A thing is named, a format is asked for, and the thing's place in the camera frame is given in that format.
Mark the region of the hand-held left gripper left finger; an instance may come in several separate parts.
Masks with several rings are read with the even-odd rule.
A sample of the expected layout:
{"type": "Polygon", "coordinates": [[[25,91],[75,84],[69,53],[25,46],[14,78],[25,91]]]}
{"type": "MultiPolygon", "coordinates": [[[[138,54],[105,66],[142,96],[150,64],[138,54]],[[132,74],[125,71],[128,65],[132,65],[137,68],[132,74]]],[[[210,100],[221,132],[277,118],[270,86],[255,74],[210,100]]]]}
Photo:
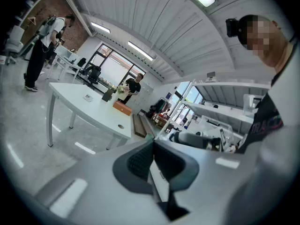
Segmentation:
{"type": "Polygon", "coordinates": [[[152,140],[91,155],[54,177],[36,199],[67,225],[167,225],[147,176],[152,140]]]}

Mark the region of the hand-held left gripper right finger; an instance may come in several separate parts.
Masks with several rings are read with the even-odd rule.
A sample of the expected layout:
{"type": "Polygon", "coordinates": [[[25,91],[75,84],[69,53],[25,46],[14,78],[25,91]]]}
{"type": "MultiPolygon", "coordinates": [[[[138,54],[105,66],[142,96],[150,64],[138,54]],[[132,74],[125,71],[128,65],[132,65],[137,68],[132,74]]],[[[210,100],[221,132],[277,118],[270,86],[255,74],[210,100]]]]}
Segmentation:
{"type": "Polygon", "coordinates": [[[230,201],[254,170],[258,146],[245,154],[156,140],[154,159],[169,183],[172,225],[233,225],[230,201]]]}

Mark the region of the white desk with grommet hole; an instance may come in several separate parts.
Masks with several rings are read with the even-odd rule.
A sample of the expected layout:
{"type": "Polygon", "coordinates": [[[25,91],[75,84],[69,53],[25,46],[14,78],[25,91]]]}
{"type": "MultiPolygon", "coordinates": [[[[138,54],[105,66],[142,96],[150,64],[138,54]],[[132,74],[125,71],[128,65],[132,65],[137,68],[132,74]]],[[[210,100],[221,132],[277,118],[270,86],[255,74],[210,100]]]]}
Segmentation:
{"type": "Polygon", "coordinates": [[[131,118],[115,109],[111,102],[102,100],[102,95],[86,85],[51,82],[49,87],[56,99],[62,102],[76,115],[95,127],[126,139],[131,138],[131,118]],[[83,96],[89,94],[93,101],[86,101],[83,96]]]}

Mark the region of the stack of cardboard boxes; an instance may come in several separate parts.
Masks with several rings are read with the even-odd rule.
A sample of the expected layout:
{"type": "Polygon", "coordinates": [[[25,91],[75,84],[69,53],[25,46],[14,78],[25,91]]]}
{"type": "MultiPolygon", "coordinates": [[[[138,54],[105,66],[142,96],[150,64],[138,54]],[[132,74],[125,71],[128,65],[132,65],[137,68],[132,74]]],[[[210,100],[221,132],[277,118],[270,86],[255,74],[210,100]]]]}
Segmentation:
{"type": "Polygon", "coordinates": [[[167,123],[168,116],[165,113],[154,113],[151,117],[151,121],[155,126],[159,126],[161,128],[167,123]]]}

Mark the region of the wooden plank pallet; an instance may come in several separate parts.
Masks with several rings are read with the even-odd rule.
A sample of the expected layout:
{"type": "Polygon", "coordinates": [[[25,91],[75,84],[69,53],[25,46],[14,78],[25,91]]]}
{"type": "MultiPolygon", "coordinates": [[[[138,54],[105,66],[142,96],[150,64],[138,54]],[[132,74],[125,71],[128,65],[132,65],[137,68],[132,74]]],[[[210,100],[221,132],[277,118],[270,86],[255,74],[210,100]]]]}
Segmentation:
{"type": "Polygon", "coordinates": [[[133,114],[133,126],[135,135],[142,138],[146,137],[147,133],[139,115],[133,114]]]}
{"type": "Polygon", "coordinates": [[[138,117],[141,120],[141,123],[142,123],[145,133],[155,136],[154,129],[152,128],[150,122],[148,121],[148,118],[145,116],[141,116],[141,115],[138,115],[138,117]]]}

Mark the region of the white metal shelf rack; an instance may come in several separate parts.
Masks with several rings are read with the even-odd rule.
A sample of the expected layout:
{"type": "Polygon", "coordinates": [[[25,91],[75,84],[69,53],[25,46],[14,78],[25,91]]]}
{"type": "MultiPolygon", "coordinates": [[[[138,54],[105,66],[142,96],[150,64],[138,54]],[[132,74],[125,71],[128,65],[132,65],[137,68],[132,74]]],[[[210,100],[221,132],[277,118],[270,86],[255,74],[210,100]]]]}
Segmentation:
{"type": "Polygon", "coordinates": [[[239,135],[246,134],[252,123],[253,115],[243,112],[244,96],[262,98],[270,89],[268,84],[245,82],[205,82],[194,83],[202,96],[200,102],[190,99],[183,101],[197,116],[206,116],[230,125],[239,135]]]}

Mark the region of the orange rectangular box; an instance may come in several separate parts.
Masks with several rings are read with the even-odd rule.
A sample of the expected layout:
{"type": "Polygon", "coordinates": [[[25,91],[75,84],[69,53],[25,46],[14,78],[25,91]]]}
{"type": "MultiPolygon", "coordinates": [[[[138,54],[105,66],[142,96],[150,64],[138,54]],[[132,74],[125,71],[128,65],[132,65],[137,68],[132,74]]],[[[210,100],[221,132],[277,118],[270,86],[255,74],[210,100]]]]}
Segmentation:
{"type": "Polygon", "coordinates": [[[119,110],[120,112],[124,113],[125,115],[127,116],[130,116],[131,113],[132,113],[132,109],[128,106],[126,106],[125,104],[123,104],[122,102],[120,101],[116,101],[114,104],[113,104],[113,107],[117,110],[119,110]]]}

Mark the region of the black bag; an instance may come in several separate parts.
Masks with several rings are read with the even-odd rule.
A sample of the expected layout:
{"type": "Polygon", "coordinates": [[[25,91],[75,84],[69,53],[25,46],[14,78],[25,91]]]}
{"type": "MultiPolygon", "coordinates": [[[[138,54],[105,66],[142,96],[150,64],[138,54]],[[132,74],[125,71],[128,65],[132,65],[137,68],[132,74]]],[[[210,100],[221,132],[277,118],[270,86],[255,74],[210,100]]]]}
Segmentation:
{"type": "Polygon", "coordinates": [[[161,113],[168,102],[164,98],[160,98],[154,105],[151,105],[149,111],[146,113],[148,118],[151,118],[155,113],[161,113]]]}

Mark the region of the dark grey open box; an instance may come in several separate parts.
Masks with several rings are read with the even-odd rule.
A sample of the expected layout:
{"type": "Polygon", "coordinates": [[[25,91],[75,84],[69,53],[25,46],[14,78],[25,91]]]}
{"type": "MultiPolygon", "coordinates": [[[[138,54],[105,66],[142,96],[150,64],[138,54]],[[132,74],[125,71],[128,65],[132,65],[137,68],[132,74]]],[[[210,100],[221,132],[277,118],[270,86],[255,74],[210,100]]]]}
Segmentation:
{"type": "Polygon", "coordinates": [[[108,90],[104,93],[104,95],[102,96],[102,100],[105,101],[105,102],[110,101],[111,98],[112,98],[113,93],[114,93],[114,90],[108,89],[108,90]]]}

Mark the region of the white lockers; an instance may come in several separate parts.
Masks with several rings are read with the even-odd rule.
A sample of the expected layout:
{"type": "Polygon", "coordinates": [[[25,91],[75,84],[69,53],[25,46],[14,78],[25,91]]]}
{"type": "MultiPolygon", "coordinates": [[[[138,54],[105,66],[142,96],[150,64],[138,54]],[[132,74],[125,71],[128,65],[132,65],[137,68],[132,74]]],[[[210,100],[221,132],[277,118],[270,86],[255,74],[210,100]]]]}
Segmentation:
{"type": "Polygon", "coordinates": [[[148,100],[153,92],[153,88],[151,88],[148,84],[144,82],[140,82],[141,90],[139,92],[139,107],[141,110],[148,111],[149,106],[147,105],[148,100]]]}

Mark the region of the black office chair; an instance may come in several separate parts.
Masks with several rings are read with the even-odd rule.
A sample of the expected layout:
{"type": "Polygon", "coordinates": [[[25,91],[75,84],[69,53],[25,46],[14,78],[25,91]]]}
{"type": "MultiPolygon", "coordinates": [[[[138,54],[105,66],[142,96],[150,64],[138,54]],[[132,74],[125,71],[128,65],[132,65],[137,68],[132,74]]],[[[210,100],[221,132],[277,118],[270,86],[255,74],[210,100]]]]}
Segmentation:
{"type": "Polygon", "coordinates": [[[89,66],[87,69],[82,71],[82,75],[87,75],[87,80],[83,81],[83,84],[90,87],[92,90],[95,89],[95,85],[98,84],[98,78],[101,74],[101,68],[95,65],[89,66]]]}

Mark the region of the large window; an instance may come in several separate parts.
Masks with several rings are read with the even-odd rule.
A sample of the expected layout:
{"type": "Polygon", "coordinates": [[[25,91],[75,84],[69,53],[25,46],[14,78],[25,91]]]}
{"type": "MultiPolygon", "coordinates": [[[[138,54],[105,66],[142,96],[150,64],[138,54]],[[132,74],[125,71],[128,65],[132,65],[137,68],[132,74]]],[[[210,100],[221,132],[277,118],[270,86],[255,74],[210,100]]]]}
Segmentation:
{"type": "Polygon", "coordinates": [[[115,89],[129,78],[146,74],[144,70],[104,44],[96,50],[88,65],[101,68],[97,81],[107,88],[115,89]]]}

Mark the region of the white office chair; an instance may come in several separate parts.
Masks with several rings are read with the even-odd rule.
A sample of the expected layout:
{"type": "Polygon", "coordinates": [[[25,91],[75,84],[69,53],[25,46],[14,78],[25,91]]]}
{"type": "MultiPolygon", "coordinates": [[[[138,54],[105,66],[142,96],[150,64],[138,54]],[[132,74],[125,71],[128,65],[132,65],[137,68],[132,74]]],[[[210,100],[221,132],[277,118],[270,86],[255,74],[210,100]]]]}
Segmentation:
{"type": "Polygon", "coordinates": [[[23,48],[23,43],[21,42],[22,36],[24,34],[24,29],[20,26],[14,26],[9,34],[9,38],[5,44],[5,64],[16,63],[16,58],[19,52],[23,48]]]}

